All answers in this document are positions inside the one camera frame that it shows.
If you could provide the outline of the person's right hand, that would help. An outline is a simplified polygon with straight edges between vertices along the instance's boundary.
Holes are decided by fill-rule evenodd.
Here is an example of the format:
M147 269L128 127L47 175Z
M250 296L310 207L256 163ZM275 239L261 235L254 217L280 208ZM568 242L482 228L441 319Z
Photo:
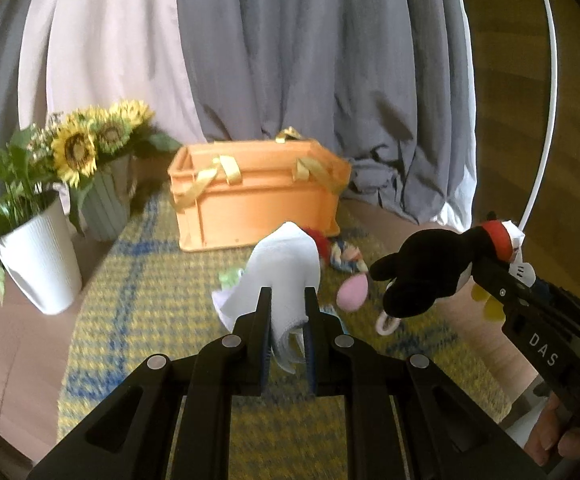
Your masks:
M580 460L580 428L561 429L557 413L560 406L561 401L552 392L524 445L525 453L538 466L548 463L553 450L567 460Z

